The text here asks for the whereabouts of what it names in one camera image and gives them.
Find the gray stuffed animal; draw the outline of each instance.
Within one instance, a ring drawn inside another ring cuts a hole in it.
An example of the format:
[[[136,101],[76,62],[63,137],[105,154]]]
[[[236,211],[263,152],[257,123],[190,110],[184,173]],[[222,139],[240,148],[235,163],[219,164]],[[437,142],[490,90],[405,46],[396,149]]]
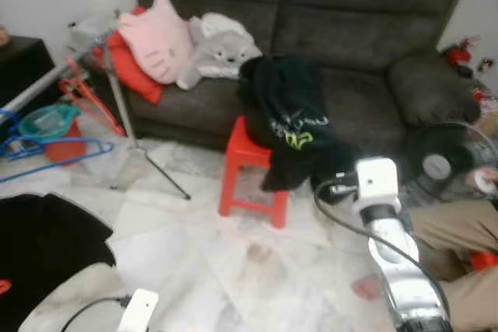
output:
[[[237,21],[217,13],[190,19],[194,51],[180,70],[177,85],[193,89],[202,77],[237,79],[240,66],[261,56],[254,38]]]

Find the electric cord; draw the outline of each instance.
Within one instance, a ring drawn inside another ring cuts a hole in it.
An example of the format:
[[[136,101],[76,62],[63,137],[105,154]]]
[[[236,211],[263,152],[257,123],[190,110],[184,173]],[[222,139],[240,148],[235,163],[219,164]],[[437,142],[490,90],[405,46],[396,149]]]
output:
[[[340,218],[337,218],[334,216],[331,212],[329,212],[322,202],[320,201],[319,195],[321,191],[326,188],[330,187],[332,185],[337,184],[340,181],[339,178],[333,178],[330,180],[326,180],[325,182],[322,182],[318,185],[317,189],[314,192],[314,203],[317,206],[318,210],[320,210],[327,218],[332,220],[333,222],[343,226],[344,228],[348,229],[349,231],[352,231],[356,233],[357,235],[364,236],[367,239],[373,239],[377,241],[378,243],[384,244],[385,246],[389,247],[392,249],[394,252],[405,258],[407,261],[409,261],[411,264],[413,264],[415,267],[417,267],[421,272],[427,277],[429,282],[432,284],[434,289],[436,290],[437,295],[439,296],[441,302],[443,303],[443,307],[446,311],[446,314],[448,315],[448,318],[450,317],[450,306],[448,304],[448,300],[446,295],[444,294],[444,290],[441,288],[441,285],[439,282],[435,279],[435,277],[428,272],[419,262],[411,258],[408,254],[406,254],[403,250],[399,249],[396,245],[393,245],[389,243],[387,240],[382,239],[381,237],[374,235],[371,232],[366,231],[365,229],[361,229],[358,227],[355,227],[354,225],[350,225],[348,222],[342,221]]]
[[[66,324],[63,326],[63,328],[61,329],[61,332],[66,332],[66,330],[68,329],[69,325],[78,317],[80,316],[83,312],[85,312],[86,310],[88,310],[90,307],[92,306],[95,306],[99,303],[102,303],[102,302],[117,302],[119,303],[119,305],[125,309],[126,306],[128,306],[128,304],[130,303],[130,301],[132,300],[132,297],[130,295],[125,295],[123,297],[104,297],[102,299],[96,299],[95,301],[89,303],[88,305],[82,307],[80,310],[78,310],[73,316],[71,316],[71,318],[69,318],[69,320],[66,322]]]

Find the white floor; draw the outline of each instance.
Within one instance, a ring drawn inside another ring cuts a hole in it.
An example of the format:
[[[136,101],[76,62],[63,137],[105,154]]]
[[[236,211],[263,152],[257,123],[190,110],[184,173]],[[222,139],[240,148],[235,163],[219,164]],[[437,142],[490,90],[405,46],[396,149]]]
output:
[[[85,135],[93,130],[87,128]],[[222,153],[175,142],[142,143],[192,194],[186,201],[137,161],[120,175],[120,190],[106,188],[109,176],[103,175],[127,155],[126,144],[107,138],[119,143],[110,155],[0,183],[0,196],[54,192],[111,225],[109,244],[125,287],[160,295],[150,332],[393,330],[383,301],[363,301],[349,288],[372,271],[366,243],[320,217],[308,186],[291,193],[282,230],[247,211],[222,218],[217,214]],[[3,162],[0,175],[36,163],[44,160]],[[243,170],[238,193],[268,199],[258,189],[262,175]],[[338,210],[347,216],[344,205]],[[97,331],[95,319],[86,318],[85,330]]]

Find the red pillow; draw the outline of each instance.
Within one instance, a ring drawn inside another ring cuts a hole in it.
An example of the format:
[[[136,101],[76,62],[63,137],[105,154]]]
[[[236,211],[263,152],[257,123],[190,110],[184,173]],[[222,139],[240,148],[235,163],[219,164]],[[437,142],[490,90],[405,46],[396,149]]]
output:
[[[138,6],[133,9],[132,14],[139,15],[145,11],[145,8]],[[107,47],[119,80],[149,103],[158,104],[163,93],[163,85],[150,78],[137,65],[132,52],[118,31],[107,39]]]

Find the white device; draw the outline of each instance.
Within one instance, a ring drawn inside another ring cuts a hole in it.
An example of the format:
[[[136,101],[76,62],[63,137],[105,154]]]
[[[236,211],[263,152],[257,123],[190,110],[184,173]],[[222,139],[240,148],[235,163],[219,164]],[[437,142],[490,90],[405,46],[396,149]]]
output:
[[[137,289],[124,311],[116,332],[146,332],[158,300],[157,293]]]
[[[399,212],[398,172],[391,159],[363,159],[356,164],[358,200],[352,206],[355,213],[374,204],[390,204]]]

